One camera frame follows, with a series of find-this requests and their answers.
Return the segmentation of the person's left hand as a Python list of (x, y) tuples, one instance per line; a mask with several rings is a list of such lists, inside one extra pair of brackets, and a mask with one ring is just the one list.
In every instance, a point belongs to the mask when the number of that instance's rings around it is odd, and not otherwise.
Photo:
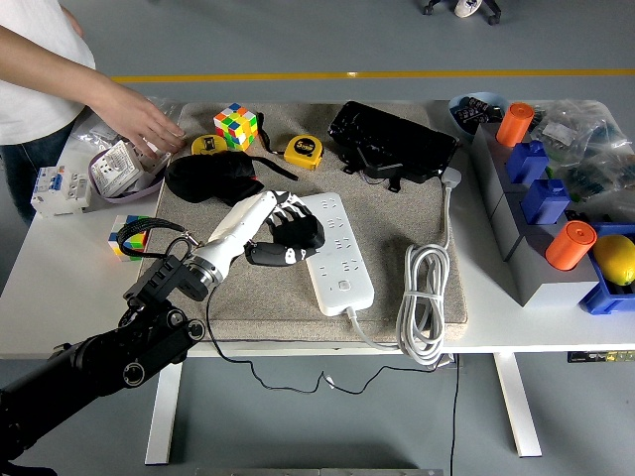
[(185, 146), (185, 132), (140, 93), (107, 80), (86, 105), (111, 129), (128, 139), (144, 156), (176, 153)]

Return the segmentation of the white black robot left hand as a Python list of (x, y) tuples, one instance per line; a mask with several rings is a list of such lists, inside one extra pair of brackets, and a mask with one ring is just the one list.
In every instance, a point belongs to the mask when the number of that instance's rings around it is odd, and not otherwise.
[(323, 227), (301, 199), (287, 191), (264, 191), (236, 203), (192, 253), (188, 267), (204, 283), (217, 284), (240, 255), (253, 265), (287, 267), (323, 244)]

